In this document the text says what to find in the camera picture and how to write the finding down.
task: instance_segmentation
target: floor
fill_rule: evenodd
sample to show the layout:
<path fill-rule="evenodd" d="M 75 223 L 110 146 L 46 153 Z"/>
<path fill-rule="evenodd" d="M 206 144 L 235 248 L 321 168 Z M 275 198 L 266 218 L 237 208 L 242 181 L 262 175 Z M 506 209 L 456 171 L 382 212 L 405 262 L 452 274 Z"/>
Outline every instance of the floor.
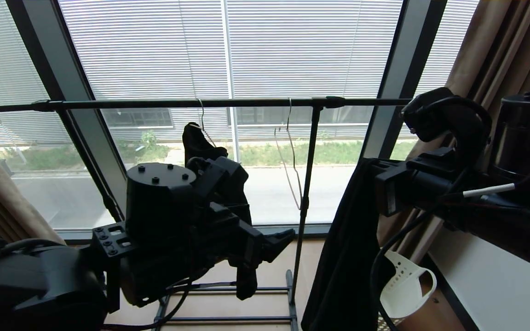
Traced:
<path fill-rule="evenodd" d="M 301 319 L 305 304 L 310 293 L 312 281 L 316 272 L 318 258 L 322 249 L 322 240 L 306 241 L 302 249 L 298 287 L 296 291 L 296 304 L 298 319 Z M 294 256 L 296 251 L 295 243 L 292 243 L 280 256 L 271 264 L 263 263 L 257 270 L 259 286 L 284 286 L 286 285 L 285 273 L 287 269 L 293 269 Z M 231 281 L 236 276 L 235 269 L 230 268 L 226 262 L 217 264 L 201 282 Z M 170 311 L 179 300 L 174 296 L 168 307 Z M 148 324 L 152 323 L 158 308 L 158 303 L 149 304 L 143 308 L 130 306 L 122 298 L 121 309 L 114 314 L 108 315 L 106 323 L 122 324 Z M 195 294 L 190 295 L 176 316 L 273 316 L 288 314 L 288 296 L 278 295 L 257 295 L 250 299 L 239 301 L 234 295 L 215 294 Z M 271 331 L 290 330 L 289 325 L 175 325 L 168 324 L 163 327 L 169 331 L 187 330 L 250 330 L 250 331 Z M 415 314 L 408 317 L 399 325 L 400 331 L 463 331 L 463 327 L 449 304 L 440 293 L 439 289 L 431 296 L 425 305 Z"/>

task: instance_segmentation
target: black garment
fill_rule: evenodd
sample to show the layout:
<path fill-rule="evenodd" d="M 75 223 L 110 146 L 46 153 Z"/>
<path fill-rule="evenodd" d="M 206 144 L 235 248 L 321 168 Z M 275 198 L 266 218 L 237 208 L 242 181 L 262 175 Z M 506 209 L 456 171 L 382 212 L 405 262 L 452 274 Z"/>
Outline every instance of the black garment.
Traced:
<path fill-rule="evenodd" d="M 215 161 L 218 157 L 227 157 L 228 151 L 224 147 L 214 147 L 204 137 L 197 123 L 190 122 L 183 128 L 183 148 L 185 150 L 185 165 L 192 157 L 201 157 Z M 244 190 L 234 192 L 225 197 L 226 201 L 218 201 L 223 205 L 248 205 Z M 245 223 L 252 225 L 251 214 L 248 209 L 237 214 Z M 236 296 L 240 300 L 252 297 L 257 291 L 257 271 L 253 268 L 236 269 Z"/>
<path fill-rule="evenodd" d="M 377 308 L 369 291 L 379 252 L 373 161 L 359 161 L 330 226 L 301 321 L 305 331 L 377 330 Z M 395 272 L 384 258 L 379 285 L 384 287 Z"/>

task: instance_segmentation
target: road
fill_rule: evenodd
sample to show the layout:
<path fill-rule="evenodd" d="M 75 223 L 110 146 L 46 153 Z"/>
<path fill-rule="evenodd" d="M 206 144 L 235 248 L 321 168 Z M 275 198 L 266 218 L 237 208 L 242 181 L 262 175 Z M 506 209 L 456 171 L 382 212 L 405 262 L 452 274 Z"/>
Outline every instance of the road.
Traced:
<path fill-rule="evenodd" d="M 315 167 L 308 223 L 331 222 L 355 166 Z M 288 169 L 298 195 L 296 174 Z M 248 168 L 245 193 L 253 224 L 295 224 L 300 219 L 283 168 Z M 298 168 L 300 178 L 305 168 Z M 53 228 L 94 228 L 113 222 L 93 180 L 86 176 L 20 177 L 13 181 Z"/>

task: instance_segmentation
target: laundry basket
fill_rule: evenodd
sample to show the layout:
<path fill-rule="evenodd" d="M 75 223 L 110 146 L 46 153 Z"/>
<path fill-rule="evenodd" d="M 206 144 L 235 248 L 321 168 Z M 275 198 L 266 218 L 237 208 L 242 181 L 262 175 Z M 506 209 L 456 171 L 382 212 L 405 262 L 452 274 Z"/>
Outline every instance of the laundry basket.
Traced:
<path fill-rule="evenodd" d="M 429 299 L 437 288 L 437 279 L 431 270 L 417 266 L 395 251 L 387 251 L 386 257 L 394 264 L 396 274 L 381 291 L 380 301 L 387 316 L 398 325 Z M 427 294 L 422 295 L 419 277 L 425 272 L 433 278 L 433 286 Z M 377 321 L 377 329 L 390 331 L 381 315 Z"/>

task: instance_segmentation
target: clothes rack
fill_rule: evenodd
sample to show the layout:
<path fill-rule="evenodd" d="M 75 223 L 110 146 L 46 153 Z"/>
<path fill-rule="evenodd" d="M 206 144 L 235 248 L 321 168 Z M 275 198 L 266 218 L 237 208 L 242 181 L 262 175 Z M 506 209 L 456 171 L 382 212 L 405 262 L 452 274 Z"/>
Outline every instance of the clothes rack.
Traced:
<path fill-rule="evenodd" d="M 297 277 L 300 267 L 301 247 L 304 239 L 305 219 L 309 207 L 309 191 L 311 185 L 312 169 L 314 165 L 314 153 L 316 148 L 316 136 L 320 112 L 325 108 L 340 108 L 344 106 L 404 106 L 410 99 L 377 99 L 377 98 L 292 98 L 293 107 L 312 107 L 311 133 L 309 137 L 308 156 L 305 170 L 304 191 L 300 208 L 300 223 L 298 228 L 296 258 L 294 270 L 286 271 L 287 287 L 280 287 L 281 291 L 288 291 L 289 316 L 241 316 L 234 318 L 173 318 L 172 321 L 179 322 L 256 322 L 256 321 L 289 321 L 292 331 L 297 331 L 296 315 L 296 287 Z M 2 105 L 0 113 L 8 111 L 65 111 L 73 109 L 99 109 L 99 108 L 227 108 L 227 107 L 284 107 L 288 106 L 287 98 L 269 99 L 177 99 L 177 100 L 95 100 L 95 101 L 51 101 L 43 100 L 35 103 L 20 105 Z M 212 289 L 210 291 L 222 291 L 222 289 Z M 268 288 L 261 287 L 257 291 L 269 291 Z M 168 297 L 161 300 L 157 316 L 164 316 Z"/>

